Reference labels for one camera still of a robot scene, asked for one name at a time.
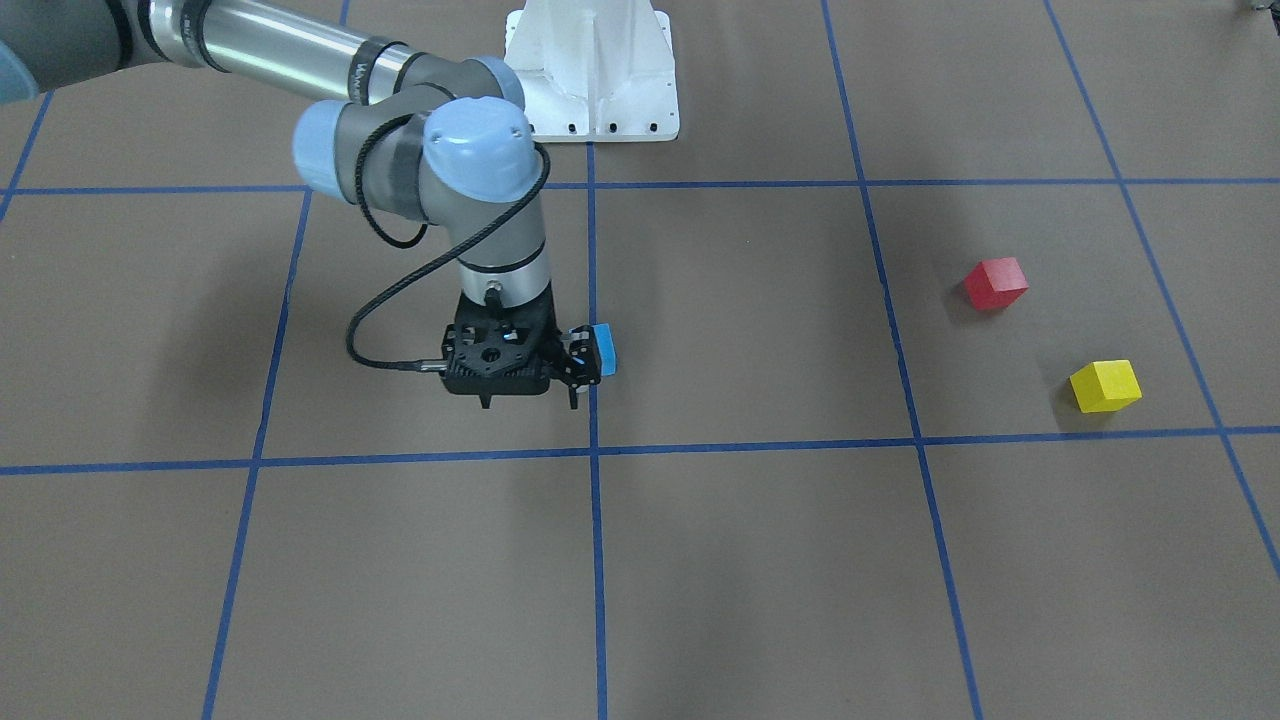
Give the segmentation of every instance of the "yellow block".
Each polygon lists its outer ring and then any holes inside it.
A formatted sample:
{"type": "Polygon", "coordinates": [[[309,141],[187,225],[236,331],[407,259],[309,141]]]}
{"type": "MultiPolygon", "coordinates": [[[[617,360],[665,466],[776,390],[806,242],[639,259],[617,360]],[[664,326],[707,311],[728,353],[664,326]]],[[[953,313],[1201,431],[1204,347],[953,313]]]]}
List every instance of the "yellow block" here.
{"type": "Polygon", "coordinates": [[[1071,375],[1071,389],[1082,413],[1114,413],[1142,397],[1128,360],[1089,363],[1071,375]]]}

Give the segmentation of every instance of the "black cable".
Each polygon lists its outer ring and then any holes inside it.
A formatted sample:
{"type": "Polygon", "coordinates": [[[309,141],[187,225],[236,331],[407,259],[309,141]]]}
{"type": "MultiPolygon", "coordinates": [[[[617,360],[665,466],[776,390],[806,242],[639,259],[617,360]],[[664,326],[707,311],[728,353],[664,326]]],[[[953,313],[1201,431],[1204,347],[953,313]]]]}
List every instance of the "black cable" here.
{"type": "Polygon", "coordinates": [[[399,279],[399,282],[380,292],[378,297],[370,300],[369,302],[365,304],[364,307],[356,311],[355,316],[351,318],[351,323],[347,325],[347,355],[349,355],[352,360],[360,363],[361,365],[366,365],[369,368],[378,368],[381,370],[407,370],[412,373],[428,372],[426,364],[430,363],[429,360],[371,360],[369,357],[365,357],[356,350],[356,331],[360,329],[360,323],[362,323],[364,319],[367,318],[370,313],[378,310],[384,302],[398,295],[408,286],[416,283],[417,281],[425,278],[426,275],[434,273],[435,270],[439,270],[449,261],[456,260],[463,252],[479,245],[480,241],[497,232],[498,228],[507,224],[508,220],[515,218],[517,213],[527,208],[529,204],[534,201],[534,197],[538,197],[538,193],[543,190],[543,186],[547,184],[547,178],[550,177],[552,174],[552,159],[550,155],[547,154],[547,149],[543,147],[540,143],[535,142],[534,149],[538,150],[538,154],[543,159],[543,170],[541,173],[539,173],[538,181],[534,182],[534,186],[529,188],[529,192],[526,192],[524,197],[517,200],[516,204],[512,205],[511,208],[507,208],[507,210],[503,211],[497,218],[494,218],[492,223],[480,228],[475,234],[468,237],[466,241],[454,245],[451,250],[448,250],[435,260],[431,260],[426,265],[422,265],[421,268],[404,275],[403,278],[399,279]]]}
{"type": "Polygon", "coordinates": [[[365,215],[365,220],[369,227],[374,228],[378,237],[383,238],[392,247],[399,247],[401,250],[407,250],[413,247],[426,237],[428,223],[422,223],[422,227],[417,229],[417,234],[410,240],[396,240],[381,225],[374,219],[374,211],[369,209],[369,200],[365,199],[365,161],[369,160],[369,152],[372,151],[374,146],[383,141],[384,137],[396,132],[397,129],[408,124],[413,119],[413,114],[401,115],[398,118],[392,118],[385,123],[378,126],[369,137],[365,138],[365,143],[360,146],[360,152],[356,154],[356,205],[360,205],[360,211],[365,215]]]}

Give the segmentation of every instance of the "grid line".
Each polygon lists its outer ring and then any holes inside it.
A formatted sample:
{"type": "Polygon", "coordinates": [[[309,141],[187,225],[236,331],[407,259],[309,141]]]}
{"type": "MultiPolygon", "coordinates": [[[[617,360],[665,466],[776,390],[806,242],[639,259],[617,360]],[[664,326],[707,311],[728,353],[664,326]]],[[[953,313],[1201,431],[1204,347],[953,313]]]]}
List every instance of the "grid line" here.
{"type": "Polygon", "coordinates": [[[306,192],[305,184],[174,184],[122,187],[27,187],[13,195],[219,195],[237,192],[306,192]]]}
{"type": "MultiPolygon", "coordinates": [[[[586,304],[588,322],[599,322],[596,272],[595,143],[586,143],[586,304]]],[[[588,389],[590,407],[591,559],[595,582],[595,716],[609,717],[609,667],[604,594],[604,511],[600,501],[600,404],[595,386],[588,389]]]]}
{"type": "Polygon", "coordinates": [[[0,197],[0,223],[3,223],[5,215],[9,214],[9,205],[13,204],[18,183],[22,182],[22,173],[27,169],[27,161],[31,160],[31,151],[36,147],[36,138],[40,137],[40,128],[45,124],[45,117],[49,114],[49,106],[52,102],[54,91],[50,90],[45,94],[45,99],[40,102],[40,109],[36,110],[36,118],[31,120],[31,132],[27,133],[27,142],[22,146],[22,154],[18,155],[18,164],[13,168],[13,176],[9,177],[9,184],[5,188],[4,196],[0,197]]]}
{"type": "MultiPolygon", "coordinates": [[[[1224,428],[1229,436],[1280,436],[1280,425],[1240,425],[1224,428]]],[[[1014,433],[989,436],[924,436],[887,438],[850,438],[817,441],[758,441],[722,443],[671,443],[671,445],[602,445],[595,448],[600,457],[626,455],[690,455],[735,452],[794,452],[808,450],[872,450],[878,447],[914,447],[916,442],[933,446],[970,445],[1034,445],[1042,442],[1107,442],[1135,439],[1169,439],[1217,437],[1217,428],[1164,428],[1151,430],[1100,430],[1084,433],[1014,433]]],[[[534,450],[477,450],[442,452],[398,452],[385,455],[300,455],[288,457],[248,457],[221,460],[161,460],[141,462],[82,462],[50,465],[0,466],[0,477],[24,475],[91,475],[99,473],[156,473],[184,470],[246,470],[260,468],[324,468],[346,465],[392,465],[410,462],[483,462],[503,460],[541,460],[548,457],[589,457],[590,447],[559,447],[534,450]]]]}
{"type": "Polygon", "coordinates": [[[1080,68],[1075,61],[1075,56],[1071,54],[1070,44],[1066,41],[1066,33],[1062,31],[1062,24],[1059,22],[1057,13],[1053,12],[1053,3],[1052,0],[1042,1],[1044,4],[1044,12],[1048,13],[1048,19],[1053,26],[1053,32],[1057,35],[1057,41],[1062,47],[1062,54],[1066,56],[1066,63],[1071,68],[1071,76],[1075,78],[1076,88],[1080,91],[1080,97],[1084,100],[1084,106],[1089,113],[1089,119],[1093,122],[1093,128],[1098,133],[1098,141],[1102,143],[1102,150],[1107,156],[1107,163],[1111,165],[1111,172],[1115,176],[1120,193],[1124,197],[1125,208],[1129,210],[1129,218],[1133,220],[1134,229],[1138,232],[1138,240],[1142,243],[1143,252],[1147,255],[1147,263],[1151,266],[1151,273],[1156,279],[1156,284],[1160,287],[1160,293],[1165,300],[1165,307],[1169,310],[1169,316],[1172,319],[1174,327],[1178,329],[1178,338],[1181,341],[1183,351],[1187,354],[1187,360],[1190,363],[1192,372],[1196,374],[1196,382],[1199,384],[1201,395],[1204,397],[1204,405],[1208,407],[1210,415],[1213,419],[1213,427],[1217,429],[1219,438],[1222,442],[1222,450],[1226,452],[1228,461],[1231,465],[1231,471],[1235,473],[1235,480],[1240,486],[1240,493],[1244,496],[1245,505],[1249,507],[1249,514],[1253,516],[1253,523],[1257,527],[1260,538],[1262,539],[1262,546],[1271,560],[1271,569],[1276,578],[1280,578],[1280,553],[1276,552],[1275,542],[1271,539],[1271,533],[1267,529],[1266,520],[1262,518],[1262,510],[1258,507],[1257,500],[1253,496],[1253,488],[1249,487],[1249,480],[1244,475],[1240,460],[1235,455],[1235,447],[1231,445],[1231,437],[1225,430],[1222,415],[1219,413],[1217,402],[1213,401],[1213,393],[1210,391],[1208,379],[1204,377],[1199,359],[1196,356],[1196,348],[1192,346],[1190,334],[1183,324],[1181,315],[1178,311],[1178,305],[1174,302],[1172,292],[1170,292],[1169,284],[1165,282],[1165,274],[1160,269],[1160,261],[1156,259],[1156,251],[1151,245],[1151,238],[1147,236],[1147,229],[1142,223],[1142,218],[1138,215],[1138,208],[1134,205],[1128,182],[1125,181],[1124,173],[1120,172],[1120,164],[1116,161],[1115,152],[1111,149],[1111,142],[1107,140],[1107,133],[1102,129],[1102,120],[1098,118],[1097,108],[1093,105],[1093,100],[1089,97],[1089,91],[1084,86],[1084,77],[1080,74],[1080,68]]]}
{"type": "Polygon", "coordinates": [[[311,214],[311,191],[302,195],[302,208],[298,211],[298,225],[293,237],[293,252],[289,256],[289,272],[284,281],[284,293],[280,299],[280,315],[275,324],[275,342],[271,347],[271,363],[266,372],[266,387],[262,391],[262,415],[257,434],[253,438],[253,456],[250,459],[248,479],[244,482],[244,500],[241,503],[239,524],[236,528],[236,544],[232,550],[230,570],[227,574],[227,591],[223,596],[223,610],[218,620],[218,637],[214,641],[214,656],[209,665],[209,684],[205,688],[202,720],[211,720],[214,705],[218,701],[218,684],[221,679],[223,659],[227,652],[227,639],[230,633],[232,612],[236,609],[236,591],[239,587],[239,570],[244,559],[244,542],[248,537],[250,516],[253,512],[253,497],[257,492],[259,471],[262,468],[262,448],[266,445],[266,430],[271,421],[271,404],[275,397],[275,380],[280,370],[280,356],[284,352],[284,333],[289,324],[289,301],[293,295],[293,281],[298,275],[298,258],[302,255],[302,241],[306,237],[307,219],[311,214]]]}
{"type": "Polygon", "coordinates": [[[858,173],[859,193],[863,200],[863,213],[867,217],[867,232],[872,243],[872,252],[876,256],[876,273],[879,275],[881,287],[884,290],[884,314],[888,319],[890,334],[893,338],[893,351],[897,354],[899,377],[902,383],[902,396],[906,402],[906,411],[911,420],[911,438],[915,446],[915,457],[920,469],[920,479],[924,484],[924,497],[929,506],[929,520],[933,525],[933,539],[938,551],[938,565],[942,570],[942,580],[946,587],[947,605],[951,610],[951,623],[955,629],[956,646],[960,651],[960,664],[964,670],[965,687],[969,692],[969,706],[974,720],[983,720],[982,697],[978,692],[978,678],[974,673],[973,659],[969,653],[969,639],[964,626],[964,614],[960,609],[960,594],[956,589],[955,575],[951,570],[951,555],[947,551],[946,532],[942,527],[942,515],[938,510],[937,496],[933,492],[933,473],[929,470],[929,457],[920,432],[920,418],[916,413],[915,395],[911,391],[911,375],[906,366],[906,352],[902,348],[902,336],[897,325],[897,315],[893,311],[893,295],[890,290],[888,272],[884,268],[884,255],[881,249],[879,231],[876,227],[876,213],[872,208],[870,188],[867,184],[867,174],[863,168],[861,152],[858,145],[858,126],[854,120],[852,108],[849,100],[849,90],[845,85],[845,70],[840,61],[840,47],[836,42],[836,28],[831,20],[831,5],[828,0],[820,0],[823,23],[827,29],[827,45],[831,50],[831,64],[835,72],[836,87],[840,91],[840,104],[845,114],[845,128],[849,133],[849,146],[854,156],[854,169],[858,173]]]}
{"type": "MultiPolygon", "coordinates": [[[[1260,186],[1280,184],[1280,178],[1124,178],[1125,184],[1142,186],[1260,186]]],[[[727,188],[804,188],[804,187],[1043,187],[1043,186],[1119,186],[1115,178],[884,178],[884,179],[755,179],[755,181],[594,181],[594,191],[620,190],[727,190],[727,188]]],[[[588,190],[586,182],[548,182],[543,190],[588,190]]],[[[305,184],[177,184],[177,186],[93,186],[93,187],[13,187],[0,188],[0,196],[58,195],[204,195],[253,192],[305,192],[305,184]]]]}

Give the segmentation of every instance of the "red block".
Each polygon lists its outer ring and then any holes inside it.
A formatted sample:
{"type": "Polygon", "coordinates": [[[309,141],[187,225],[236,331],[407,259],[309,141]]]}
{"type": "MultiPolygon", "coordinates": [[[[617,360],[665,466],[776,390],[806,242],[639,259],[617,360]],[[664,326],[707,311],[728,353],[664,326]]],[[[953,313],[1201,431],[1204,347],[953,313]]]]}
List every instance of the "red block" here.
{"type": "Polygon", "coordinates": [[[1027,278],[1014,258],[983,260],[964,279],[969,302],[978,310],[1009,307],[1024,292],[1027,278]]]}

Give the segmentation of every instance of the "floor tile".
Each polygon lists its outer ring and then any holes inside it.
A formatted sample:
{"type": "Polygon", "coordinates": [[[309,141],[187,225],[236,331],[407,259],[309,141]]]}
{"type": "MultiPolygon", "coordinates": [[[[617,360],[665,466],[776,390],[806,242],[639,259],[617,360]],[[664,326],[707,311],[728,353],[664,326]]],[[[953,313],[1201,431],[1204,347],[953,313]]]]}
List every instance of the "floor tile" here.
{"type": "Polygon", "coordinates": [[[590,497],[582,459],[264,470],[218,716],[591,716],[590,497]]]}
{"type": "Polygon", "coordinates": [[[1053,4],[1125,176],[1280,176],[1280,42],[1248,5],[1053,4]]]}
{"type": "Polygon", "coordinates": [[[1203,396],[1115,187],[909,187],[872,193],[925,434],[1210,427],[1203,396]],[[963,279],[1018,258],[1030,290],[974,310],[963,279]],[[1143,398],[1080,413],[1068,378],[1126,359],[1143,398]]]}
{"type": "Polygon", "coordinates": [[[1271,717],[1276,577],[1217,438],[929,451],[987,717],[1271,717]]]}
{"type": "Polygon", "coordinates": [[[831,15],[868,177],[1111,177],[1039,3],[831,15]]]}
{"type": "Polygon", "coordinates": [[[14,200],[0,464],[248,457],[301,199],[14,200]]]}
{"type": "Polygon", "coordinates": [[[0,717],[197,717],[244,470],[0,478],[0,717]]]}
{"type": "Polygon", "coordinates": [[[605,445],[910,436],[858,192],[604,191],[605,445]]]}
{"type": "MultiPolygon", "coordinates": [[[[567,331],[589,319],[585,193],[545,191],[541,197],[557,318],[567,331]]],[[[388,228],[399,237],[412,234],[403,223],[388,228]]],[[[439,228],[420,249],[392,249],[351,206],[329,197],[314,200],[271,411],[269,456],[588,445],[586,404],[571,411],[559,383],[540,397],[497,397],[493,410],[484,411],[475,397],[445,392],[436,375],[375,370],[347,357],[343,338],[352,314],[447,249],[439,228]]],[[[457,270],[442,269],[371,315],[357,347],[378,359],[439,357],[458,293],[457,270]]]]}
{"type": "Polygon", "coordinates": [[[600,475],[611,717],[969,715],[914,451],[600,475]]]}
{"type": "Polygon", "coordinates": [[[1130,191],[1222,421],[1280,423],[1280,184],[1130,191]]]}
{"type": "Polygon", "coordinates": [[[58,91],[22,186],[301,184],[291,142],[308,105],[239,76],[133,68],[58,91]]]}
{"type": "Polygon", "coordinates": [[[692,3],[671,17],[680,138],[602,143],[602,181],[856,177],[817,3],[692,3]]]}

